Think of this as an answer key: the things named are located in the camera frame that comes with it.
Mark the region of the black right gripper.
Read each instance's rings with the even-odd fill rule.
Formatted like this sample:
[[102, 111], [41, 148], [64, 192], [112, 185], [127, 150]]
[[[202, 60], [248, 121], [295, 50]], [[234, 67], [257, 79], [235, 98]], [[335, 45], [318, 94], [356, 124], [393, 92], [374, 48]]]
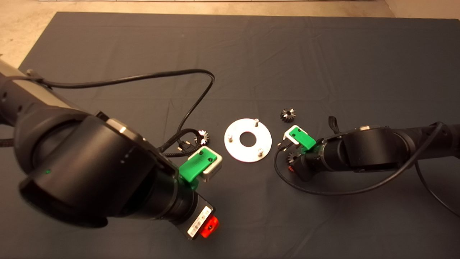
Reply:
[[300, 155], [289, 166], [289, 171], [295, 173], [302, 181], [309, 181], [320, 172], [327, 172], [323, 163], [322, 146], [316, 146], [305, 154]]

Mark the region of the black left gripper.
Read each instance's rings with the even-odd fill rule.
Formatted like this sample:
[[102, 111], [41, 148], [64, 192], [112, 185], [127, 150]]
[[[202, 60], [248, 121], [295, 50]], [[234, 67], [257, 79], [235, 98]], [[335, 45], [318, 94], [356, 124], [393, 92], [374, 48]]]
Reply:
[[191, 194], [185, 196], [182, 201], [186, 212], [174, 221], [174, 225], [188, 240], [200, 236], [208, 238], [220, 226], [214, 215], [215, 207], [196, 191], [191, 190]]

